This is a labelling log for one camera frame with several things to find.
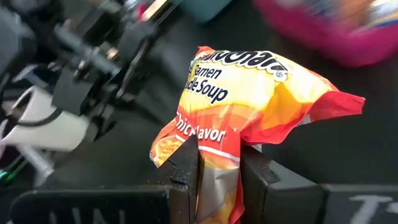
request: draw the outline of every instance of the pink object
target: pink object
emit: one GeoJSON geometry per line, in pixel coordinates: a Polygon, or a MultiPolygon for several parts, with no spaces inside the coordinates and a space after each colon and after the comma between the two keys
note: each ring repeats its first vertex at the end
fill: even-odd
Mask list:
{"type": "Polygon", "coordinates": [[[398,50],[398,25],[348,30],[325,24],[302,7],[285,9],[275,0],[254,0],[265,20],[284,35],[348,67],[380,62],[398,50]]]}

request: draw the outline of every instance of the crinkled plastic wrapper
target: crinkled plastic wrapper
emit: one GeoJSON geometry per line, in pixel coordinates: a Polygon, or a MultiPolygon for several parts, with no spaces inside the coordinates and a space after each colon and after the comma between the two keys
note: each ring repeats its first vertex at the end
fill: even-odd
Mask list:
{"type": "Polygon", "coordinates": [[[177,115],[156,137],[150,158],[161,166],[196,135],[203,176],[197,223],[237,223],[244,211],[241,142],[280,143],[297,125],[360,114],[364,98],[268,51],[200,47],[177,115]]]}

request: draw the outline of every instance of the white cylinder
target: white cylinder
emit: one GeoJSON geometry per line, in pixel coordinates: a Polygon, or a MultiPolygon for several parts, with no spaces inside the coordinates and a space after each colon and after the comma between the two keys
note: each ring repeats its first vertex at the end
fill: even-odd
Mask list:
{"type": "MultiPolygon", "coordinates": [[[[46,91],[32,86],[16,101],[12,114],[20,113],[20,122],[41,121],[50,116],[56,107],[51,105],[52,96],[46,91]]],[[[29,145],[49,150],[72,151],[85,137],[90,121],[84,116],[63,111],[48,124],[39,127],[11,126],[5,121],[1,124],[0,144],[29,145]]]]}

